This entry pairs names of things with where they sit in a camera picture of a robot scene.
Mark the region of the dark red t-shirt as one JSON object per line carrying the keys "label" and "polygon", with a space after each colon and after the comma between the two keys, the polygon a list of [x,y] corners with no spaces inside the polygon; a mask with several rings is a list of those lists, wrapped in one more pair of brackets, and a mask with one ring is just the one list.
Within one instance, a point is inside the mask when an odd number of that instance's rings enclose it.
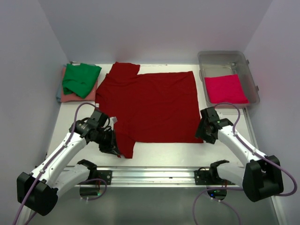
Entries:
{"label": "dark red t-shirt", "polygon": [[125,158],[140,143],[201,143],[193,72],[140,74],[132,63],[113,64],[96,90],[100,111],[115,117],[116,142]]}

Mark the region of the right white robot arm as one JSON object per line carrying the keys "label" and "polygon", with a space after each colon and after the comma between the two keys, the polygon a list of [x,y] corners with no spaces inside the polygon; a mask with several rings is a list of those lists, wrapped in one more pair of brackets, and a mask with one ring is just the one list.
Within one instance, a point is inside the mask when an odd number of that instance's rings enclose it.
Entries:
{"label": "right white robot arm", "polygon": [[201,120],[195,136],[215,144],[220,141],[239,159],[242,167],[228,160],[213,162],[209,167],[209,179],[214,184],[224,180],[241,187],[249,200],[257,202],[284,190],[280,161],[267,156],[250,144],[227,118],[221,119],[214,107],[200,111]]}

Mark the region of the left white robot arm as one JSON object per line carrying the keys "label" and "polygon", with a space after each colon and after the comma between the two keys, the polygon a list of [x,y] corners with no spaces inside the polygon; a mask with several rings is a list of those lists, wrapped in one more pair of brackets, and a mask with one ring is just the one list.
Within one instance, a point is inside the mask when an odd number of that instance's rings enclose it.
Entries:
{"label": "left white robot arm", "polygon": [[82,159],[67,172],[64,169],[89,143],[96,143],[103,153],[121,156],[117,147],[114,124],[116,117],[94,110],[90,117],[74,119],[68,133],[54,152],[31,173],[17,178],[17,200],[41,216],[49,214],[58,199],[77,184],[104,184],[105,176],[97,165]]}

